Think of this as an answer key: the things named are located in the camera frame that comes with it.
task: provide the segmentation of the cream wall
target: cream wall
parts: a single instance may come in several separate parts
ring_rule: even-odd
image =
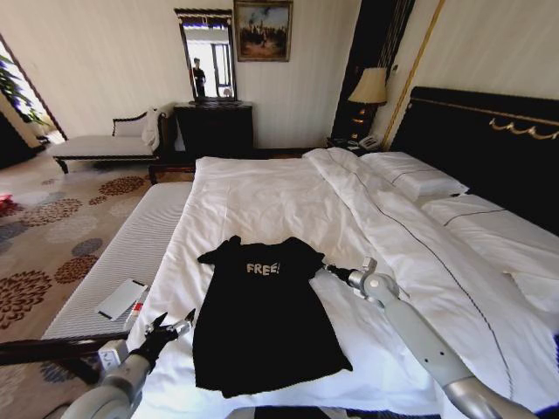
[[[321,145],[334,120],[361,0],[294,0],[291,60],[236,63],[258,147]],[[69,137],[192,100],[173,11],[232,0],[3,0],[2,34]]]
[[[384,136],[438,0],[418,0],[389,78],[389,101],[372,131]],[[446,0],[413,86],[559,99],[559,4],[556,0]],[[404,115],[409,94],[390,131]]]

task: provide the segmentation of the person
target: person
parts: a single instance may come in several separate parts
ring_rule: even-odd
[[[204,74],[204,70],[200,68],[200,58],[194,58],[194,68],[192,69],[192,74],[194,75],[194,84],[196,85],[198,97],[204,97],[206,95],[206,91],[204,90],[206,75]]]

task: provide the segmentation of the lampshade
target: lampshade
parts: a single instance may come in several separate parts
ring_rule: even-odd
[[[359,103],[384,103],[386,102],[386,68],[366,68],[349,96],[349,101]]]

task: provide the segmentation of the floral carpet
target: floral carpet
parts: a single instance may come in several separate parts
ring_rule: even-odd
[[[68,166],[42,153],[0,170],[0,342],[43,335],[150,186],[147,163]],[[0,417],[59,417],[86,390],[50,362],[0,367]]]

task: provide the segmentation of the white pillow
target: white pillow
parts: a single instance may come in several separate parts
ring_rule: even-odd
[[[559,237],[475,195],[431,201],[422,210],[509,273],[534,306],[559,314]]]
[[[406,153],[371,153],[361,159],[413,202],[420,196],[452,196],[468,190],[453,177]]]

